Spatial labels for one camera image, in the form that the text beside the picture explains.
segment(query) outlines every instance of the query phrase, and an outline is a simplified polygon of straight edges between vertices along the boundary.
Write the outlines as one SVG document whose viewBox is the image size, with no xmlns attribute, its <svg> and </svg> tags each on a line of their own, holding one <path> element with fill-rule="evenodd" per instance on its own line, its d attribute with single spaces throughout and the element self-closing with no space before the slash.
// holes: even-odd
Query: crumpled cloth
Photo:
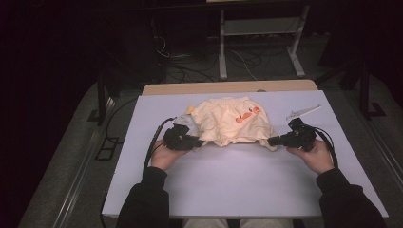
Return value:
<svg viewBox="0 0 403 228">
<path fill-rule="evenodd" d="M 271 151 L 277 149 L 267 142 L 276 136 L 264 109 L 248 97 L 210 99 L 202 102 L 191 116 L 199 130 L 200 140 L 219 146 L 229 143 L 252 143 Z"/>
</svg>

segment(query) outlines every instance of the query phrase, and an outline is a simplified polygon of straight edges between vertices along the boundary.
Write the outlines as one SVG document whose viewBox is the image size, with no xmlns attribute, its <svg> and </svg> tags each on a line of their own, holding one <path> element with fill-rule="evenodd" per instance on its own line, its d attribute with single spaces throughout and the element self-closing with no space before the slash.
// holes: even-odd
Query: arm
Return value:
<svg viewBox="0 0 403 228">
<path fill-rule="evenodd" d="M 317 186 L 323 193 L 319 205 L 326 228 L 386 227 L 379 211 L 364 195 L 362 187 L 350 184 L 341 171 L 334 168 L 324 142 L 316 140 L 310 152 L 297 148 L 287 150 L 302 158 L 318 174 Z"/>
<path fill-rule="evenodd" d="M 163 190 L 165 170 L 187 151 L 172 151 L 157 141 L 151 166 L 144 170 L 142 182 L 130 190 L 118 218 L 117 227 L 168 227 L 169 195 Z"/>
</svg>

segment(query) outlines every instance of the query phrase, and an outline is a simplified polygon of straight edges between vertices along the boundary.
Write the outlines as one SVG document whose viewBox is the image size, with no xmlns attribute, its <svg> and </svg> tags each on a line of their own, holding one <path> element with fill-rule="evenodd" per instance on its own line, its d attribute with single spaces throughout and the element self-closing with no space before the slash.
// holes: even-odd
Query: white table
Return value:
<svg viewBox="0 0 403 228">
<path fill-rule="evenodd" d="M 279 134 L 290 131 L 292 110 L 321 105 L 301 119 L 333 138 L 339 167 L 351 183 L 363 186 L 383 217 L 388 214 L 348 143 L 322 91 L 276 91 L 141 96 L 125 138 L 103 214 L 117 217 L 131 187 L 141 181 L 144 158 L 158 127 L 181 116 L 189 105 L 209 98 L 248 96 L 262 105 Z M 160 138 L 171 123 L 165 125 Z M 208 144 L 181 157 L 168 170 L 165 190 L 171 218 L 296 219 L 320 217 L 316 174 L 283 147 L 270 152 L 258 143 L 218 147 Z"/>
</svg>

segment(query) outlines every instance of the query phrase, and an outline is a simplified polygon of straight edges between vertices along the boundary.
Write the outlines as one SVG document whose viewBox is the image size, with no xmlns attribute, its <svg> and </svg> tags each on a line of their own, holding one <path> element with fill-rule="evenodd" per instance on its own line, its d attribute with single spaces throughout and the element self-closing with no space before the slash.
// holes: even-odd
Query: hand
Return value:
<svg viewBox="0 0 403 228">
<path fill-rule="evenodd" d="M 305 164 L 318 175 L 335 168 L 324 141 L 315 140 L 314 148 L 310 152 L 292 147 L 287 147 L 287 151 L 302 158 Z"/>
<path fill-rule="evenodd" d="M 160 168 L 163 171 L 170 168 L 180 156 L 189 152 L 184 150 L 170 150 L 163 145 L 163 140 L 155 142 L 154 150 L 151 156 L 151 166 Z"/>
</svg>

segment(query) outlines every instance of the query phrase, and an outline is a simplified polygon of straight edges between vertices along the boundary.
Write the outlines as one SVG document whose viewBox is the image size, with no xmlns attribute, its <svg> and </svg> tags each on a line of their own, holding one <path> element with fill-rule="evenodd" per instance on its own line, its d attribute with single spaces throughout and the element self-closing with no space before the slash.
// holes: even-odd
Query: black jacket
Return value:
<svg viewBox="0 0 403 228">
<path fill-rule="evenodd" d="M 166 173 L 148 167 L 141 183 L 133 186 L 119 215 L 117 227 L 168 227 L 169 196 L 163 190 Z M 326 228 L 383 228 L 385 222 L 376 207 L 351 185 L 339 169 L 317 177 L 323 193 L 319 200 Z"/>
</svg>

